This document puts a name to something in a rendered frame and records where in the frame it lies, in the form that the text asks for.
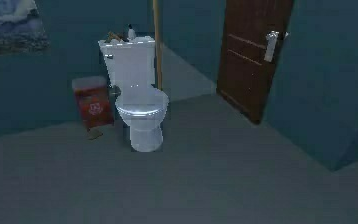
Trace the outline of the red waste bin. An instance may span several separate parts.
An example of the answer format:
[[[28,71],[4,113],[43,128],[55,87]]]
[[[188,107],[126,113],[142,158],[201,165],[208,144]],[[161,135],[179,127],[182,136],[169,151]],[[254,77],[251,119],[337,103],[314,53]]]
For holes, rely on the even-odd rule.
[[[76,78],[71,83],[82,122],[91,128],[114,124],[107,80],[102,76]]]

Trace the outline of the white toilet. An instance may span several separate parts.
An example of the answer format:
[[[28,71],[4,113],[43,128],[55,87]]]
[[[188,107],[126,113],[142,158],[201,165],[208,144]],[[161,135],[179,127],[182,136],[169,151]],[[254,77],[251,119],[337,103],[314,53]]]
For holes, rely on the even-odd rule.
[[[161,124],[169,97],[155,87],[155,40],[150,36],[123,42],[98,41],[112,87],[120,94],[115,107],[129,127],[131,146],[138,152],[153,152],[163,143]]]

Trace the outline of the brown object on toilet tank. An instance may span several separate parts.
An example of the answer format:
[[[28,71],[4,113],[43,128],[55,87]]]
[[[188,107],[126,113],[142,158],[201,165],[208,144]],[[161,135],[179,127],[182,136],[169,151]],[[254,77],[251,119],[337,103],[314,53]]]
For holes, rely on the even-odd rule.
[[[123,42],[123,36],[119,33],[113,33],[112,31],[109,31],[106,39],[106,43],[110,43],[112,40]]]

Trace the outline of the framed seascape wall picture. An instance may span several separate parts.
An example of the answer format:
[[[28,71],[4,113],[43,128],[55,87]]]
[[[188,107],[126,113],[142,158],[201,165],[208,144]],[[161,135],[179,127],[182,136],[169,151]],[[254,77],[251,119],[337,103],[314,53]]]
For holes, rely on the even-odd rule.
[[[35,0],[0,0],[0,55],[41,52],[49,45]]]

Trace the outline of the tan wooden pole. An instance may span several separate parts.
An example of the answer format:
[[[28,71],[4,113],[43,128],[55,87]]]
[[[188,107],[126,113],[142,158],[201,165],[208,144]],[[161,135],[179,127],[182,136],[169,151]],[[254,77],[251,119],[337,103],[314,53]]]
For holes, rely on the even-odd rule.
[[[152,0],[152,3],[153,3],[153,13],[154,13],[154,30],[155,30],[154,33],[155,33],[155,45],[156,45],[157,87],[158,89],[163,90],[158,0]]]

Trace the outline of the brown wooden room door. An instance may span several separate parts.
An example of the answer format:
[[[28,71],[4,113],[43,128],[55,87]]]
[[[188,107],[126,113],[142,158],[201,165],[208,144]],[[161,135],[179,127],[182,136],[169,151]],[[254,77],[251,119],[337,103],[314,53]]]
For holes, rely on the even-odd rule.
[[[295,0],[226,0],[217,93],[254,124],[264,115],[282,47],[266,62],[266,35],[287,31]]]

